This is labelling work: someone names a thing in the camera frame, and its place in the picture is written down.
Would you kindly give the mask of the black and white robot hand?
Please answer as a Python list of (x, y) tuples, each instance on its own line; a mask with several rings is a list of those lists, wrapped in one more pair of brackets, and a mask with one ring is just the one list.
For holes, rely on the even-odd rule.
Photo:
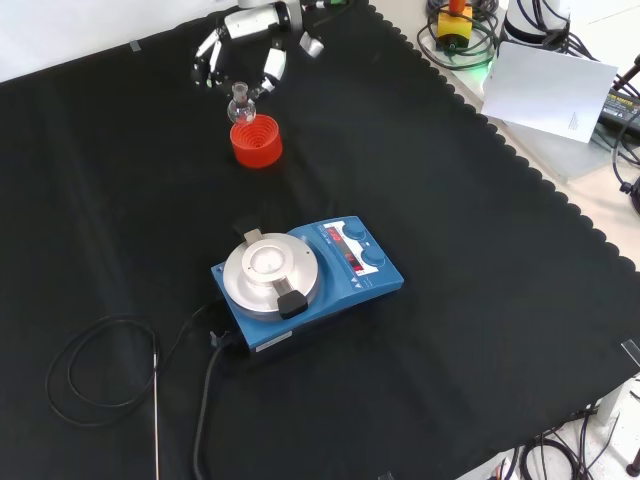
[(299, 1), (239, 1), (237, 5), (239, 9), (225, 16), (198, 46), (191, 79), (199, 88), (217, 89), (230, 95), (233, 81), (223, 72), (223, 48), (271, 34), (273, 43), (262, 76), (257, 85), (248, 89), (248, 96), (257, 100), (271, 93), (282, 79), (287, 54), (279, 35), (302, 31), (302, 6)]

